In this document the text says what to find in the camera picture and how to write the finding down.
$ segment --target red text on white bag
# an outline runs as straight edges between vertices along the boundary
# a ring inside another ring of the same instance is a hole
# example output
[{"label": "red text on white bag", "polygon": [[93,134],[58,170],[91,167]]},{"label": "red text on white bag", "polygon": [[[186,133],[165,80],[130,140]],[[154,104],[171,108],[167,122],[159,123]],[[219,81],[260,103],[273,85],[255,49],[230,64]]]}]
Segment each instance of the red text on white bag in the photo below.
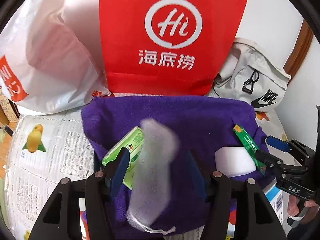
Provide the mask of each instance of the red text on white bag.
[{"label": "red text on white bag", "polygon": [[5,56],[0,59],[0,76],[10,93],[11,101],[21,101],[28,95],[24,91],[19,79],[15,76],[15,74],[9,67]]}]

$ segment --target blue gripper pad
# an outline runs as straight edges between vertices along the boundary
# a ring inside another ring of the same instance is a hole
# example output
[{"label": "blue gripper pad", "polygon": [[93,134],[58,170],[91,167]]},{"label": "blue gripper pad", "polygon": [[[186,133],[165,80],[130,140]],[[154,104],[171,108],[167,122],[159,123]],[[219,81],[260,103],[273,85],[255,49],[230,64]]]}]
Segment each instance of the blue gripper pad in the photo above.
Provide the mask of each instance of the blue gripper pad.
[{"label": "blue gripper pad", "polygon": [[280,151],[283,151],[283,152],[289,152],[290,151],[289,144],[287,144],[283,140],[280,140],[280,139],[275,138],[273,136],[268,136],[266,142],[267,142],[268,145],[270,145],[270,146],[272,146],[274,148],[277,148]]},{"label": "blue gripper pad", "polygon": [[190,150],[187,150],[186,155],[188,159],[189,170],[192,176],[193,185],[195,186],[198,195],[205,200],[208,197],[206,192],[206,181],[202,176],[201,170]]},{"label": "blue gripper pad", "polygon": [[117,169],[111,179],[110,195],[109,195],[111,201],[113,201],[114,198],[119,193],[119,189],[120,189],[121,184],[123,182],[125,173],[128,169],[129,161],[130,161],[130,153],[129,153],[128,149],[125,149],[123,156],[118,164],[118,167],[117,167]]}]

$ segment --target green wrapper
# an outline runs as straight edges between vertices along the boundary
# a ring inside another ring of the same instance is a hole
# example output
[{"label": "green wrapper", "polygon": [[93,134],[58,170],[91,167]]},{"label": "green wrapper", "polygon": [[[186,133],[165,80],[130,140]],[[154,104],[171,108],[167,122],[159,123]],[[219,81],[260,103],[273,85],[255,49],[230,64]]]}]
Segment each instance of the green wrapper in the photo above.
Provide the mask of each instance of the green wrapper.
[{"label": "green wrapper", "polygon": [[124,176],[123,184],[129,189],[132,189],[132,182],[134,176],[134,169],[137,164],[137,159],[142,150],[144,136],[142,130],[139,127],[134,127],[129,133],[127,133],[102,159],[101,163],[106,166],[108,162],[114,161],[118,156],[122,147],[129,150],[130,162],[127,172]]},{"label": "green wrapper", "polygon": [[250,157],[252,158],[253,162],[255,163],[255,165],[257,166],[259,171],[264,176],[264,173],[266,172],[266,166],[262,162],[259,162],[256,159],[256,151],[259,149],[258,146],[255,144],[255,142],[250,137],[250,135],[246,132],[246,130],[243,129],[241,126],[236,124],[235,127],[233,128],[233,130],[236,133],[236,135],[238,136],[238,138],[240,139],[244,148],[249,153]]}]

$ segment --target metal screw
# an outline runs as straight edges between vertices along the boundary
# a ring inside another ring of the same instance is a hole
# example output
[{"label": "metal screw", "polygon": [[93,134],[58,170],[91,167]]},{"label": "metal screw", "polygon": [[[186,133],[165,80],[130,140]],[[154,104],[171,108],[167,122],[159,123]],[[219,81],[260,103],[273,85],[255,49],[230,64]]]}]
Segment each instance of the metal screw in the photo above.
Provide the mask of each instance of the metal screw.
[{"label": "metal screw", "polygon": [[69,182],[68,178],[63,178],[62,180],[60,180],[61,184],[67,184]]},{"label": "metal screw", "polygon": [[256,181],[255,181],[253,178],[249,178],[247,181],[248,181],[248,183],[251,184],[251,185],[253,185],[253,184],[256,183]]},{"label": "metal screw", "polygon": [[102,172],[102,171],[97,171],[97,172],[94,174],[94,176],[95,176],[96,178],[101,178],[101,177],[103,176],[103,172]]},{"label": "metal screw", "polygon": [[213,175],[216,177],[216,178],[220,178],[222,176],[222,173],[220,171],[214,171],[213,172]]}]

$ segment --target white string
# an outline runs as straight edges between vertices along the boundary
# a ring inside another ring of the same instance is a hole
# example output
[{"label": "white string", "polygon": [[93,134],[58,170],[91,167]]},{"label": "white string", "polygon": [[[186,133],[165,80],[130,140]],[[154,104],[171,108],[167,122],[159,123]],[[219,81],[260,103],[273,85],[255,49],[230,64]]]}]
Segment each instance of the white string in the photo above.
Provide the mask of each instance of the white string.
[{"label": "white string", "polygon": [[300,220],[302,220],[304,218],[304,216],[303,217],[293,217],[293,216],[290,216],[290,215],[288,215],[288,217],[292,218],[295,221],[300,221]]},{"label": "white string", "polygon": [[176,227],[172,227],[170,230],[168,231],[164,231],[162,229],[152,229],[150,227],[147,227],[145,225],[143,225],[142,223],[140,223],[129,211],[130,213],[130,218],[133,220],[133,222],[135,222],[136,224],[138,224],[140,227],[142,227],[146,232],[148,233],[155,233],[155,234],[163,234],[164,236],[166,236],[167,234],[170,234],[172,232],[176,231]]}]

